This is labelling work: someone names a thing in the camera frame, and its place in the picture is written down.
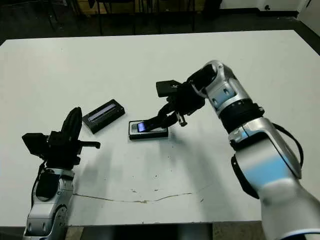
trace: robotic arm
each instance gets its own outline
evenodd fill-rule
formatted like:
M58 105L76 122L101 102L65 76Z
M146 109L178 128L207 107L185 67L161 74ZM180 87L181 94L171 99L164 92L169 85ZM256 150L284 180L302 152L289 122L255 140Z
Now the robotic arm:
M172 80L157 82L156 87L159 97L168 96L168 103L157 117L145 121L145 126L151 126L146 131L176 122L185 126L184 115L192 114L208 99L235 150L231 165L242 189L260 199L266 238L320 234L320 202L299 182L303 164L300 144L284 128L263 117L264 109L253 103L229 67L213 60L182 84ZM150 124L155 119L159 124ZM300 164L277 130L297 143Z
M72 171L80 163L82 147L100 148L96 141L78 140L82 126L80 107L74 108L61 131L27 133L22 139L32 155L43 159L31 192L31 211L26 221L24 240L64 239L69 201L73 194Z

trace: chair leg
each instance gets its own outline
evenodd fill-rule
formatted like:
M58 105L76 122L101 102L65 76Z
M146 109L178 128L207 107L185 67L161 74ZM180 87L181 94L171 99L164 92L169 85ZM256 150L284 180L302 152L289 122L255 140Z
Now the chair leg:
M161 23L160 23L160 0L156 0L156 11L158 20L158 32L161 34Z
M136 0L133 3L133 35L136 35Z
M78 22L79 12L76 6L77 3L75 3L74 0L66 0L66 4L69 11L72 11L72 15L73 15L76 27L79 29L79 22Z
M100 29L100 35L102 36L103 32L102 32L102 23L101 23L100 3L97 1L96 4L98 4L99 29Z
M187 12L189 12L189 9L190 9L190 2L191 2L191 0L188 0L188 3L186 5L186 11Z
M141 6L142 6L142 12L145 13L145 4L144 4L144 0L140 0L141 2Z
M50 23L50 26L51 26L52 30L55 31L56 29L54 28L54 25L52 24L50 13L49 13L48 9L45 6L44 0L40 0L40 2L41 2L42 9L45 11L46 16L48 17L48 20L49 20L49 23Z
M105 9L105 12L108 14L109 12L108 12L108 8L107 8L107 5L106 5L105 2L103 2L103 6L104 6L104 9Z
M192 32L195 31L195 15L196 15L196 0L193 0L193 9L192 9Z
M54 6L53 6L53 4L52 4L52 0L48 0L48 3L49 3L49 5L50 5L50 8L51 8L52 14L53 14L53 16L54 16L54 19L55 19L55 21L58 23L59 21L58 21L57 14L56 14L56 11L55 11L55 9L54 9Z

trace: black electronic device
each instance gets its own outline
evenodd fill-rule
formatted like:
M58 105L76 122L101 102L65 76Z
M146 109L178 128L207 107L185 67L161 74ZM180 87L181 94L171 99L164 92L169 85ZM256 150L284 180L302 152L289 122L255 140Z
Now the black electronic device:
M95 134L114 120L125 114L125 109L116 100L112 99L92 112L85 115L82 120Z
M150 131L145 131L145 121L130 121L129 122L129 139L150 139L150 138L165 138L169 135L168 128L158 128L152 129Z
M181 85L181 83L175 80L157 81L155 83L156 92L160 98L172 96L177 93L179 85Z

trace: white wall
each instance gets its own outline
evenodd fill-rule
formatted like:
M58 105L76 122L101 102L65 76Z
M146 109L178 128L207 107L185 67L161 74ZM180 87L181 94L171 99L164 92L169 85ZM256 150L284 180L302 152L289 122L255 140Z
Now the white wall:
M245 9L256 7L257 0L223 0L221 3L222 9Z
M320 36L320 1L312 0L299 15L299 20Z
M222 9L259 8L265 10L269 5L272 11L298 11L300 12L308 0L223 0Z

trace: white table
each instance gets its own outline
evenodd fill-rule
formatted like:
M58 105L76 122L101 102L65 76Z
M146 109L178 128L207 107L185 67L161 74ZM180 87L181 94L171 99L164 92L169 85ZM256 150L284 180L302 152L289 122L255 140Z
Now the white table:
M168 139L128 138L129 121L165 104L157 81L183 82L213 59L297 137L302 184L320 199L320 57L294 31L18 39L0 47L0 226L25 225L41 163L21 136L60 130L73 107L87 114L112 98L126 114L80 133L101 149L84 148L74 168L70 226L259 220L260 202L242 191L208 102Z

